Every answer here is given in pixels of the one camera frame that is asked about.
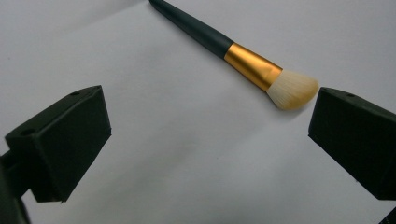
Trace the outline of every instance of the makeup brush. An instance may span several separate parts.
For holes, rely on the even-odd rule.
[[[283,70],[163,0],[149,1],[168,20],[266,91],[280,109],[299,108],[318,92],[318,82],[312,77]]]

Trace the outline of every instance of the black plastic part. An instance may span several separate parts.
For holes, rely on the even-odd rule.
[[[110,135],[102,87],[95,86],[65,96],[6,141],[36,200],[65,202]],[[24,189],[25,184],[12,181],[10,188]]]
[[[379,224],[396,224],[396,208],[387,215]]]
[[[15,198],[7,182],[6,169],[0,161],[0,223],[28,224],[30,223],[23,202]]]
[[[359,96],[321,88],[309,137],[379,200],[396,200],[396,115]]]
[[[233,44],[230,38],[163,0],[149,1],[155,9],[161,12],[181,30],[218,57],[224,59],[225,54]]]

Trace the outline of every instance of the brush handle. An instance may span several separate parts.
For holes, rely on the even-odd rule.
[[[230,38],[163,0],[149,0],[149,2],[169,21],[219,58],[224,59],[225,54],[233,44]]]

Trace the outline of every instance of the black block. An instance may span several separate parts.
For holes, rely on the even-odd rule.
[[[396,223],[396,208],[393,209],[379,224],[395,224]]]
[[[309,137],[377,199],[396,200],[396,115],[354,94],[321,88]]]
[[[73,92],[6,136],[38,202],[66,201],[111,135],[100,86]]]

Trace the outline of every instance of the white bristles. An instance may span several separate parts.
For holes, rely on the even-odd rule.
[[[318,92],[318,82],[305,75],[283,70],[267,93],[277,107],[296,109],[308,103]]]

